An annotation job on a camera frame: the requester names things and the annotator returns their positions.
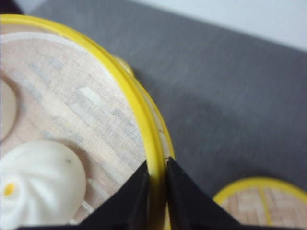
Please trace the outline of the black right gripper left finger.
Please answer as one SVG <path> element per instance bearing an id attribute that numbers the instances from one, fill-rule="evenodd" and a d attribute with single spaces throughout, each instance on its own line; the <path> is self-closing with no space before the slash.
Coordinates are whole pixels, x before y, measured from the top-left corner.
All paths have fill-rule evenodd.
<path id="1" fill-rule="evenodd" d="M 145 230 L 149 174 L 143 164 L 127 182 L 81 224 L 81 230 Z"/>

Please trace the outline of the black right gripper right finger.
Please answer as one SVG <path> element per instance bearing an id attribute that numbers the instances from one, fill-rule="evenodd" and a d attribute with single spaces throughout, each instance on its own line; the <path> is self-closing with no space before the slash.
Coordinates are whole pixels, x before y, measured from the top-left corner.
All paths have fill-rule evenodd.
<path id="1" fill-rule="evenodd" d="M 240 229 L 239 222 L 207 196 L 171 157 L 167 160 L 166 178 L 171 229 Z"/>

